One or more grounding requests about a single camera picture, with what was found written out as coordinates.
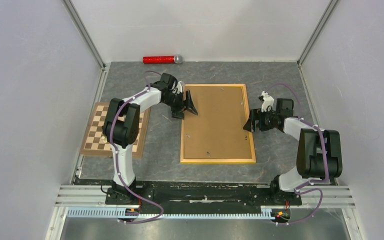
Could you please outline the red glitter microphone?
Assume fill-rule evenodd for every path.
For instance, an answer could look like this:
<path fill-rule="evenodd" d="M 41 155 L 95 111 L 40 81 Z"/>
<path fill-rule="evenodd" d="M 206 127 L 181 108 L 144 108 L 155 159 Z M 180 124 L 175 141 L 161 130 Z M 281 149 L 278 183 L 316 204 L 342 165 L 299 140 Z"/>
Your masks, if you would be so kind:
<path fill-rule="evenodd" d="M 181 55 L 144 56 L 142 62 L 144 64 L 181 64 L 183 57 Z"/>

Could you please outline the white chess piece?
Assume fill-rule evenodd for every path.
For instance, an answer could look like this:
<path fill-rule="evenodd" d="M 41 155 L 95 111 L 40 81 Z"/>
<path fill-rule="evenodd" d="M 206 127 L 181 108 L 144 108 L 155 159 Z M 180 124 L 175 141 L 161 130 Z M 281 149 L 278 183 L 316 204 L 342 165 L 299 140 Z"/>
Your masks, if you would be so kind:
<path fill-rule="evenodd" d="M 107 142 L 108 142 L 108 141 L 107 141 L 107 138 L 106 138 L 105 136 L 102 136 L 102 137 L 101 137 L 101 140 L 102 140 L 103 143 L 107 143 Z"/>

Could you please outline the wooden chessboard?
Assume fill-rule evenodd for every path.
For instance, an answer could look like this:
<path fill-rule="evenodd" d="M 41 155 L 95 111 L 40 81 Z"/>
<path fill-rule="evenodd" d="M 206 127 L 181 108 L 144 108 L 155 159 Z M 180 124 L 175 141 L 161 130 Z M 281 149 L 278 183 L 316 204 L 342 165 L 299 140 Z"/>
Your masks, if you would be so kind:
<path fill-rule="evenodd" d="M 104 143 L 101 140 L 101 137 L 104 136 L 102 127 L 108 109 L 108 102 L 97 102 L 94 105 L 80 148 L 81 155 L 91 157 L 113 157 L 110 143 Z M 143 155 L 150 113 L 151 110 L 147 109 L 139 116 L 138 135 L 132 145 L 132 157 L 134 159 L 140 159 Z"/>

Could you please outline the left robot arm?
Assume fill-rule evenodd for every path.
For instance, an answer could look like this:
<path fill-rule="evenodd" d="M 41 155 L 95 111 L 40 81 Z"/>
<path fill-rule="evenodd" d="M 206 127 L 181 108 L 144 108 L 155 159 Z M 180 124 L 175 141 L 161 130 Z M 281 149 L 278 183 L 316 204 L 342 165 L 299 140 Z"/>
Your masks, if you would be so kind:
<path fill-rule="evenodd" d="M 158 81 L 130 97 L 115 97 L 109 102 L 102 134 L 110 144 L 114 161 L 110 192 L 125 204 L 133 203 L 138 197 L 134 188 L 133 144 L 139 135 L 140 115 L 158 104 L 169 106 L 175 119 L 183 120 L 185 112 L 198 115 L 191 91 L 169 73 L 162 73 Z"/>

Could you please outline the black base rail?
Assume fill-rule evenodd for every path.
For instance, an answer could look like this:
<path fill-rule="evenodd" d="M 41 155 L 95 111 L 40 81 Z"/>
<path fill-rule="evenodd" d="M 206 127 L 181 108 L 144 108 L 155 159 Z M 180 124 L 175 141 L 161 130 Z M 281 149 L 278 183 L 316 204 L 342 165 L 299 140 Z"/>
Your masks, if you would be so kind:
<path fill-rule="evenodd" d="M 235 204 L 243 207 L 256 206 L 300 206 L 301 197 L 293 192 L 281 191 L 276 184 L 235 183 L 235 182 L 182 182 L 136 180 L 130 187 L 141 196 L 138 199 L 123 186 L 116 186 L 112 180 L 77 179 L 74 185 L 97 187 L 106 194 L 106 203 L 133 204 L 141 209 L 165 211 L 186 204 Z"/>

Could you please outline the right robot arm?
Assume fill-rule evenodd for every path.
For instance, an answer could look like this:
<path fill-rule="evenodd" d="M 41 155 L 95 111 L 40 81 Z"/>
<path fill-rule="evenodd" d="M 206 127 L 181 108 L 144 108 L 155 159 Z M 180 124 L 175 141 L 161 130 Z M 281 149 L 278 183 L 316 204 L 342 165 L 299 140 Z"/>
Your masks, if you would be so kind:
<path fill-rule="evenodd" d="M 294 101 L 259 97 L 260 108 L 251 109 L 243 129 L 253 133 L 277 129 L 298 140 L 296 164 L 270 183 L 269 199 L 282 204 L 295 197 L 300 189 L 312 184 L 328 184 L 343 172 L 340 133 L 320 128 L 294 115 Z"/>

